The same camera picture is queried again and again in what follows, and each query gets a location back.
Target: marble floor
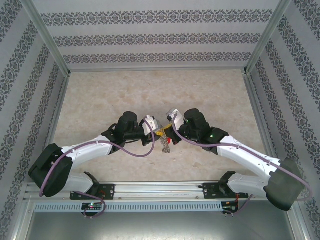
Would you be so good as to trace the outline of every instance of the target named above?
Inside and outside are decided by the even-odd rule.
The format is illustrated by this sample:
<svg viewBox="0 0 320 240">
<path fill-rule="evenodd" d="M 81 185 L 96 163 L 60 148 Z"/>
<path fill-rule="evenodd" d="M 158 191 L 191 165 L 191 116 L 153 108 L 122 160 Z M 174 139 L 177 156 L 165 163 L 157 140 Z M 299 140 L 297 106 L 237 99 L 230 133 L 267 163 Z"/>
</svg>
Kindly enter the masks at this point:
<svg viewBox="0 0 320 240">
<path fill-rule="evenodd" d="M 209 124 L 221 128 L 247 146 L 263 152 L 257 123 L 240 70 L 122 71 L 72 73 L 54 143 L 76 145 L 94 139 L 117 123 L 126 111 L 154 116 L 163 126 L 166 113 L 198 108 Z M 141 142 L 125 148 L 136 154 L 149 151 Z M 98 181 L 219 180 L 227 171 L 252 175 L 236 162 L 180 142 L 162 153 L 160 141 L 153 153 L 135 158 L 122 151 L 100 157 L 74 171 L 90 172 Z"/>
</svg>

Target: wall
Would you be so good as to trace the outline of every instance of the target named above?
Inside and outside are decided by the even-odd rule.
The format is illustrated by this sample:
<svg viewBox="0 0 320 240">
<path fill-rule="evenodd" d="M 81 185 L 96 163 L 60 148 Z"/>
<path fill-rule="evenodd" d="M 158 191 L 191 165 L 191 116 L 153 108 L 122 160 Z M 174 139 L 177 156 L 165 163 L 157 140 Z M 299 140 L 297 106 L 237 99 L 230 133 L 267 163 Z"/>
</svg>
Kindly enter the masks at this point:
<svg viewBox="0 0 320 240">
<path fill-rule="evenodd" d="M 320 0 L 293 0 L 251 72 L 276 153 L 294 159 L 314 190 L 301 203 L 312 239 L 320 239 L 319 17 Z"/>
<path fill-rule="evenodd" d="M 71 70 L 245 67 L 279 0 L 35 0 Z"/>
<path fill-rule="evenodd" d="M 0 0 L 0 239 L 10 235 L 64 76 L 18 0 Z"/>
</svg>

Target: purple cable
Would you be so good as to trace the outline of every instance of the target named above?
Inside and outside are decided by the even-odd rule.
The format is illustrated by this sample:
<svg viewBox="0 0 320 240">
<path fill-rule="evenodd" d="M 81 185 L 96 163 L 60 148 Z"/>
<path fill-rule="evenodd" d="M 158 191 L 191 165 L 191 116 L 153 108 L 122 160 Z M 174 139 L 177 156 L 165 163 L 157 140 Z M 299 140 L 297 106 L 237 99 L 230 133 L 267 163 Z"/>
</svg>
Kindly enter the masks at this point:
<svg viewBox="0 0 320 240">
<path fill-rule="evenodd" d="M 125 150 L 122 146 L 119 146 L 119 145 L 117 145 L 117 144 L 115 144 L 115 143 L 113 143 L 113 142 L 110 142 L 110 141 L 90 141 L 90 142 L 83 143 L 83 144 L 81 144 L 81 145 L 79 145 L 79 146 L 76 146 L 76 147 L 73 148 L 73 149 L 68 150 L 67 152 L 65 152 L 64 154 L 62 154 L 62 155 L 55 161 L 55 163 L 54 163 L 54 164 L 52 165 L 52 167 L 50 168 L 48 174 L 46 175 L 46 177 L 45 177 L 45 179 L 44 179 L 44 181 L 43 181 L 43 183 L 42 183 L 42 186 L 41 186 L 40 192 L 39 192 L 39 196 L 42 197 L 42 196 L 44 195 L 44 189 L 45 189 L 45 187 L 46 187 L 46 185 L 47 185 L 47 183 L 48 183 L 48 180 L 49 180 L 52 172 L 54 171 L 54 169 L 56 168 L 56 166 L 58 165 L 58 163 L 59 163 L 65 156 L 67 156 L 69 153 L 72 153 L 73 151 L 78 150 L 78 149 L 80 149 L 80 148 L 82 148 L 82 147 L 85 147 L 85 146 L 87 146 L 87 145 L 91 145 L 91 144 L 110 144 L 110 145 L 115 146 L 115 147 L 117 147 L 118 149 L 124 151 L 125 153 L 127 153 L 127 154 L 129 154 L 129 155 L 131 155 L 131 156 L 133 156 L 133 157 L 137 157 L 137 158 L 144 158 L 144 157 L 150 155 L 150 154 L 152 153 L 152 151 L 154 150 L 154 148 L 155 148 L 156 139 L 155 139 L 154 131 L 152 130 L 150 124 L 146 121 L 146 117 L 145 117 L 143 120 L 144 120 L 144 122 L 146 123 L 146 125 L 148 126 L 148 128 L 150 129 L 150 131 L 151 131 L 151 136 L 152 136 L 152 147 L 151 147 L 151 149 L 150 149 L 150 151 L 149 151 L 148 153 L 146 153 L 146 154 L 144 154 L 144 155 L 137 155 L 137 154 L 134 154 L 134 153 L 131 153 L 131 152 Z"/>
<path fill-rule="evenodd" d="M 103 209 L 101 212 L 98 212 L 96 215 L 94 216 L 87 216 L 86 215 L 86 211 L 88 210 L 88 208 L 86 208 L 83 212 L 83 215 L 84 215 L 84 218 L 90 218 L 90 219 L 94 219 L 96 217 L 99 217 L 101 214 L 103 214 L 107 208 L 107 205 L 106 205 L 106 202 L 102 199 L 102 198 L 99 198 L 97 196 L 92 196 L 90 194 L 86 194 L 84 192 L 81 192 L 81 191 L 74 191 L 74 193 L 76 194 L 80 194 L 80 195 L 83 195 L 83 196 L 86 196 L 86 197 L 89 197 L 89 198 L 92 198 L 92 199 L 97 199 L 97 200 L 100 200 L 102 203 L 103 203 Z"/>
<path fill-rule="evenodd" d="M 242 150 L 246 151 L 247 153 L 249 153 L 249 154 L 255 156 L 256 158 L 264 161 L 265 163 L 267 163 L 267 164 L 279 169 L 280 171 L 288 174 L 289 176 L 293 177 L 294 179 L 296 179 L 297 181 L 302 183 L 309 190 L 309 196 L 307 196 L 305 198 L 297 199 L 296 200 L 297 202 L 308 201 L 308 200 L 310 200 L 312 198 L 313 191 L 312 191 L 311 187 L 304 180 L 302 180 L 300 177 L 298 177 L 297 175 L 293 174 L 292 172 L 289 172 L 288 170 L 284 169 L 283 167 L 274 164 L 273 162 L 269 162 L 267 159 L 263 158 L 262 156 L 259 156 L 255 152 L 253 152 L 253 151 L 251 151 L 251 150 L 249 150 L 249 149 L 247 149 L 247 148 L 245 148 L 245 147 L 243 147 L 241 145 L 236 145 L 236 144 L 231 144 L 231 143 L 200 144 L 200 143 L 196 143 L 194 141 L 190 141 L 190 140 L 186 139 L 176 129 L 176 126 L 175 126 L 176 117 L 177 117 L 177 114 L 174 115 L 174 118 L 172 120 L 173 130 L 174 130 L 175 134 L 178 135 L 179 138 L 181 138 L 182 140 L 186 141 L 187 143 L 195 145 L 195 146 L 198 146 L 198 147 L 202 147 L 202 148 L 208 148 L 208 147 L 209 148 L 213 148 L 213 147 L 234 147 L 234 148 L 242 149 Z"/>
<path fill-rule="evenodd" d="M 238 213 L 242 212 L 244 210 L 244 208 L 248 205 L 249 201 L 252 199 L 253 195 L 251 194 L 248 199 L 244 202 L 244 204 L 242 205 L 242 207 L 240 207 L 240 209 L 238 211 L 236 211 L 235 213 L 229 211 L 229 210 L 223 210 L 226 213 L 232 214 L 232 215 L 237 215 Z"/>
</svg>

